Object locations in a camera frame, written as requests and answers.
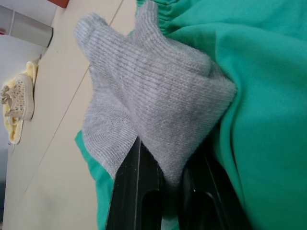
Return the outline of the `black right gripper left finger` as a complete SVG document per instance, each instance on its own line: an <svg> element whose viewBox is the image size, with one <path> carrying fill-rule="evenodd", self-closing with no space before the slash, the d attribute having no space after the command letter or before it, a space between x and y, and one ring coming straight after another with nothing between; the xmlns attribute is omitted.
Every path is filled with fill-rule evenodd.
<svg viewBox="0 0 307 230"><path fill-rule="evenodd" d="M161 229L164 184L158 163L136 138L116 173L105 229Z"/></svg>

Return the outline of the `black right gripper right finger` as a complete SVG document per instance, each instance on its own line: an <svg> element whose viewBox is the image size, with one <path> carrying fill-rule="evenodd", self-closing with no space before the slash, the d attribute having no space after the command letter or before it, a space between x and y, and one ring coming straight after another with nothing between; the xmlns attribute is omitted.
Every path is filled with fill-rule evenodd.
<svg viewBox="0 0 307 230"><path fill-rule="evenodd" d="M181 230L241 230L243 210L220 163L202 150L184 169L178 212Z"/></svg>

